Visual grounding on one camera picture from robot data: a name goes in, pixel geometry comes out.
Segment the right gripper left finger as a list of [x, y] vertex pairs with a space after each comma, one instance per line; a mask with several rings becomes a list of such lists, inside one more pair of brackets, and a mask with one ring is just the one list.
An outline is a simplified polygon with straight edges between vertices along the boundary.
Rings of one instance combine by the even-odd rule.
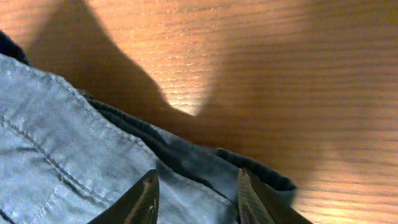
[[158, 211], [159, 179], [152, 169], [88, 224], [156, 224]]

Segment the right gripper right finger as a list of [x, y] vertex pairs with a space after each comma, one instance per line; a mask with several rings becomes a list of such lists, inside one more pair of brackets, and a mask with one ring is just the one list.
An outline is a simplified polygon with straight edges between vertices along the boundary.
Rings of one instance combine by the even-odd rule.
[[241, 224], [311, 224], [247, 169], [238, 174]]

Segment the navy blue shorts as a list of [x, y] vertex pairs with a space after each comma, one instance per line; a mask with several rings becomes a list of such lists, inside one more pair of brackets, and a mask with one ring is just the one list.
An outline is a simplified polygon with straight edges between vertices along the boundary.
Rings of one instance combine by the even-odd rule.
[[294, 183], [258, 161], [197, 146], [29, 65], [1, 35], [1, 222], [121, 223], [154, 175], [139, 222], [269, 223]]

